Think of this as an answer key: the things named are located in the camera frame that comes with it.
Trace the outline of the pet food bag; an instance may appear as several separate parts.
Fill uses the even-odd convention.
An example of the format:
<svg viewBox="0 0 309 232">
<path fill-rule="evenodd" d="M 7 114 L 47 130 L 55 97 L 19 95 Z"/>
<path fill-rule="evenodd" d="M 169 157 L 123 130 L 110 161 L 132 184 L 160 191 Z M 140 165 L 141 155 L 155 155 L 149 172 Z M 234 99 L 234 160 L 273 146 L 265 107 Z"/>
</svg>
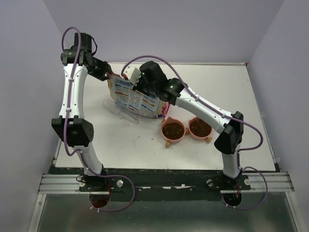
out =
<svg viewBox="0 0 309 232">
<path fill-rule="evenodd" d="M 118 75 L 110 75 L 108 88 L 111 98 L 122 108 L 131 113 L 147 118 L 164 118 L 170 108 L 168 102 L 154 95 L 147 96 L 137 90 L 126 79 Z"/>
</svg>

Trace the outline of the clear plastic scoop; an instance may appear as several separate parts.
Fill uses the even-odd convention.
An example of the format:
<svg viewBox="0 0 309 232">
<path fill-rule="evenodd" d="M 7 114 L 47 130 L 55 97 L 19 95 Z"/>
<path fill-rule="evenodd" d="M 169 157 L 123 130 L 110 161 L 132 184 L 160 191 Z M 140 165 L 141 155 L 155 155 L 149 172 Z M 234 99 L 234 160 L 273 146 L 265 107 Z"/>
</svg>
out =
<svg viewBox="0 0 309 232">
<path fill-rule="evenodd" d="M 127 109 L 121 107 L 119 104 L 117 104 L 115 101 L 112 101 L 110 99 L 106 99 L 102 103 L 103 107 L 108 110 L 109 112 L 115 114 L 115 115 L 120 115 L 127 121 L 138 124 L 138 117 L 136 114 L 133 114 L 129 112 Z"/>
</svg>

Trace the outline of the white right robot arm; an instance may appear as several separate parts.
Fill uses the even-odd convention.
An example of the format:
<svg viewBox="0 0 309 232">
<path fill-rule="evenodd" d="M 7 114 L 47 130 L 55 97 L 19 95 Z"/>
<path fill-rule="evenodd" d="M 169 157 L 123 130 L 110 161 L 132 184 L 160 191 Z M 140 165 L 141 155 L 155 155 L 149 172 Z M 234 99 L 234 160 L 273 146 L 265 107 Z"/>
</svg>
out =
<svg viewBox="0 0 309 232">
<path fill-rule="evenodd" d="M 167 79 L 158 63 L 148 61 L 139 67 L 141 89 L 160 100 L 176 105 L 208 123 L 218 134 L 214 146 L 222 153 L 222 184 L 227 189 L 239 185 L 240 161 L 237 150 L 242 142 L 243 114 L 234 114 L 209 103 L 197 95 L 180 78 Z"/>
</svg>

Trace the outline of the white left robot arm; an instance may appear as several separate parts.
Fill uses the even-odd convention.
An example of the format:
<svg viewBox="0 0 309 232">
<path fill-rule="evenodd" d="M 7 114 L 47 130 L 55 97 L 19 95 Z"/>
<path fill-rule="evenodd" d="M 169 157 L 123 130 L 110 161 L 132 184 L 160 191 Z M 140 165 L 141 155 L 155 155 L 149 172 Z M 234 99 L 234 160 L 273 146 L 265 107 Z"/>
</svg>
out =
<svg viewBox="0 0 309 232">
<path fill-rule="evenodd" d="M 62 106 L 51 126 L 64 144 L 68 156 L 77 154 L 84 174 L 93 176 L 90 185 L 97 191 L 104 190 L 106 177 L 101 175 L 103 164 L 98 160 L 92 141 L 94 126 L 84 117 L 84 85 L 87 76 L 106 81 L 111 74 L 110 65 L 94 57 L 94 38 L 76 32 L 74 44 L 63 49 L 60 56 L 64 69 L 64 92 Z"/>
</svg>

